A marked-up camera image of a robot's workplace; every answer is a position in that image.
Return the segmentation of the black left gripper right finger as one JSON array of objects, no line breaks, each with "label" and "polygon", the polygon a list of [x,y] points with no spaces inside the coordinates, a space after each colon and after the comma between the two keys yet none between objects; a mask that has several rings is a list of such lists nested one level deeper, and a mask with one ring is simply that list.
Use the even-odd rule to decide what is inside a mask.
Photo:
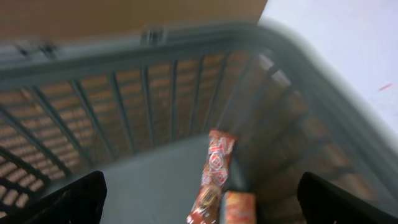
[{"label": "black left gripper right finger", "polygon": [[397,224],[397,217],[357,198],[312,172],[305,172],[297,200],[307,223]]}]

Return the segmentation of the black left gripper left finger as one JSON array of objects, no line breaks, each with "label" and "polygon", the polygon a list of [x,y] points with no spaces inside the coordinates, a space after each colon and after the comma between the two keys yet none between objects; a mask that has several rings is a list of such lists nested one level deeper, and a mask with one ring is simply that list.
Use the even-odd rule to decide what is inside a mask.
[{"label": "black left gripper left finger", "polygon": [[107,196],[104,174],[93,171],[1,218],[1,224],[99,224]]}]

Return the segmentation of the orange small snack box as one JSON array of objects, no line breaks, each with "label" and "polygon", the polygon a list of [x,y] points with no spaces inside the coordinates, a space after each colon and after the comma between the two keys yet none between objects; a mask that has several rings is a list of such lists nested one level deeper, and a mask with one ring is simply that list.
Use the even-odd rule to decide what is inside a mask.
[{"label": "orange small snack box", "polygon": [[248,192],[227,191],[220,208],[220,223],[256,224],[256,197]]}]

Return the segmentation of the red Top snack wrapper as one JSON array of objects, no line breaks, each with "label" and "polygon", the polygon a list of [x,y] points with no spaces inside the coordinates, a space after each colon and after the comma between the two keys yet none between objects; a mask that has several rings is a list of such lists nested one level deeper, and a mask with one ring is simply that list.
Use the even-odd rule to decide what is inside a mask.
[{"label": "red Top snack wrapper", "polygon": [[215,224],[223,189],[229,177],[229,167],[237,137],[211,129],[206,162],[201,175],[199,193],[187,216],[188,224]]}]

